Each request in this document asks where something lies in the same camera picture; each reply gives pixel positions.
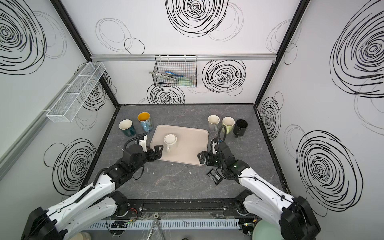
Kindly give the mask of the cream white mug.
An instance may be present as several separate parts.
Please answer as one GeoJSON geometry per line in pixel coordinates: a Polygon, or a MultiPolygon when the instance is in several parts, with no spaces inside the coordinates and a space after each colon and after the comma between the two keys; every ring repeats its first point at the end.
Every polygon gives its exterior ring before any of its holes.
{"type": "Polygon", "coordinates": [[[174,152],[179,145],[178,137],[175,134],[168,134],[164,137],[164,144],[167,153],[174,152]]]}

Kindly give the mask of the blue butterfly mug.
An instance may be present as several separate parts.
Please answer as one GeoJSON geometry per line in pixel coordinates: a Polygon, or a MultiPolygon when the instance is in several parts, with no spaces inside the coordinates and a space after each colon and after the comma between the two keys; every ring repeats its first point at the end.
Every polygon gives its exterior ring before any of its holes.
{"type": "Polygon", "coordinates": [[[138,121],[146,133],[153,129],[151,115],[148,112],[142,112],[138,115],[138,121]]]}

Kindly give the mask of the dark green mug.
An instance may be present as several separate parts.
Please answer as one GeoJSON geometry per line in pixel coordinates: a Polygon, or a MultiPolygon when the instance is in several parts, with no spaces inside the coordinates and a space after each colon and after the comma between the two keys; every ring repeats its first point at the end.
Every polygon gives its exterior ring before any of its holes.
{"type": "Polygon", "coordinates": [[[133,137],[137,134],[133,122],[131,120],[123,120],[119,123],[119,129],[126,137],[133,137]]]}

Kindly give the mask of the black mug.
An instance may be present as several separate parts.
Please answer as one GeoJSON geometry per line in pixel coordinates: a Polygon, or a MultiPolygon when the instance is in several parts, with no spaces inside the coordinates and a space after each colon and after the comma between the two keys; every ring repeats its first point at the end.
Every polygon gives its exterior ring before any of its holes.
{"type": "Polygon", "coordinates": [[[235,138],[242,137],[245,134],[247,127],[248,127],[248,122],[246,120],[243,120],[243,119],[237,120],[233,129],[235,138]]]}

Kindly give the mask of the grey mug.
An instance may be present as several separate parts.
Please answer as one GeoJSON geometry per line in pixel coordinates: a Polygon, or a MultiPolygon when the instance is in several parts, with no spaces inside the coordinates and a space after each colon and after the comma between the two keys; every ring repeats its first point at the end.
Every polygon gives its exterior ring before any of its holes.
{"type": "Polygon", "coordinates": [[[209,130],[212,132],[217,132],[219,129],[221,119],[217,115],[210,115],[208,117],[208,123],[209,123],[209,130]]]}

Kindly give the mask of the light green mug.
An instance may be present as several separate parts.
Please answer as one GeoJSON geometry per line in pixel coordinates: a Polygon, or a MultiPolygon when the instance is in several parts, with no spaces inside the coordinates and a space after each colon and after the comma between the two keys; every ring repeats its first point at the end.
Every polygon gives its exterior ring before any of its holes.
{"type": "Polygon", "coordinates": [[[228,135],[234,128],[236,121],[232,117],[224,117],[222,126],[225,126],[226,134],[228,135]]]}

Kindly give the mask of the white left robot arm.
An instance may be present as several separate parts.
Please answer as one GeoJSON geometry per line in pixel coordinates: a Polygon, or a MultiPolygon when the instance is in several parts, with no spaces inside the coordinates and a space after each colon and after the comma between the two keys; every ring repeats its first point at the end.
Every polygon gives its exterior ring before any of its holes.
{"type": "Polygon", "coordinates": [[[69,240],[101,219],[125,217],[131,208],[118,188],[133,178],[147,162],[161,159],[163,145],[143,147],[147,134],[137,135],[123,147],[123,156],[115,164],[100,170],[95,180],[68,199],[43,210],[32,211],[21,238],[23,240],[69,240]]]}

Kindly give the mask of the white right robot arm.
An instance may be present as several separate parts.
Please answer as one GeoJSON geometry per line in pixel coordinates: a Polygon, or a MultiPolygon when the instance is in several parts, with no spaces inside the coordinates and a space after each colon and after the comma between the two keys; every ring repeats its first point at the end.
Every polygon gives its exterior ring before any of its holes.
{"type": "Polygon", "coordinates": [[[238,160],[226,144],[227,128],[215,127],[217,136],[209,151],[198,154],[200,164],[212,169],[208,176],[218,185],[232,180],[246,188],[236,198],[240,215],[254,214],[279,227],[285,240],[314,240],[321,231],[309,202],[285,193],[258,175],[246,162],[238,160]]]}

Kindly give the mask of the black snack packet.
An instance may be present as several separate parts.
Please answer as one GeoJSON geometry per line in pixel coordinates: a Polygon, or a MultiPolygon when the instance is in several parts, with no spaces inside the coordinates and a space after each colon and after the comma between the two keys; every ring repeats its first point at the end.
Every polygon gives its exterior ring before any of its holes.
{"type": "Polygon", "coordinates": [[[219,173],[215,169],[211,169],[208,173],[207,176],[215,183],[215,185],[219,185],[223,178],[219,175],[219,173]]]}

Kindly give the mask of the beige plastic tray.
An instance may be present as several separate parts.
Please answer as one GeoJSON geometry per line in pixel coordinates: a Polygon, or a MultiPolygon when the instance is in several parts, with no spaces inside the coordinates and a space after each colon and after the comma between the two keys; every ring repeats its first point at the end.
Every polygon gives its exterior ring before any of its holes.
{"type": "Polygon", "coordinates": [[[208,139],[209,132],[207,130],[159,125],[156,127],[150,147],[164,146],[162,161],[200,166],[198,154],[207,150],[208,139]],[[169,147],[169,152],[165,142],[167,135],[175,135],[177,140],[175,145],[169,147]]]}

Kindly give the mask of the light green plate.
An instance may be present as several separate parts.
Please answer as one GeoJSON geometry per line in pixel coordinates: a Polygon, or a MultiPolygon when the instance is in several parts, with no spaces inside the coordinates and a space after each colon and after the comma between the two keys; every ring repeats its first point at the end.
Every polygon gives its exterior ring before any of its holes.
{"type": "Polygon", "coordinates": [[[252,240],[283,240],[283,237],[275,225],[261,220],[254,228],[252,240]]]}

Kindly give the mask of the beige round object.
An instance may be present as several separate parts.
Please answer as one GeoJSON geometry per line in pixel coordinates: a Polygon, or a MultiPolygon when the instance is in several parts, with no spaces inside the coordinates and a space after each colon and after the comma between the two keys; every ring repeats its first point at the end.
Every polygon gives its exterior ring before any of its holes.
{"type": "Polygon", "coordinates": [[[77,233],[71,240],[92,240],[92,237],[89,233],[77,233]]]}

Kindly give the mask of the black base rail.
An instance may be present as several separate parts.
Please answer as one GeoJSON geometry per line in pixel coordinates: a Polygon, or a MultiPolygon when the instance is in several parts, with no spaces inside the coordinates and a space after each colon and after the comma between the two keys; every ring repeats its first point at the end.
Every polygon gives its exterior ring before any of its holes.
{"type": "Polygon", "coordinates": [[[251,210],[250,205],[261,207],[262,200],[242,192],[235,198],[227,199],[132,199],[128,207],[118,207],[116,212],[107,218],[128,220],[142,217],[145,213],[195,213],[212,212],[225,217],[261,216],[260,210],[251,210]]]}

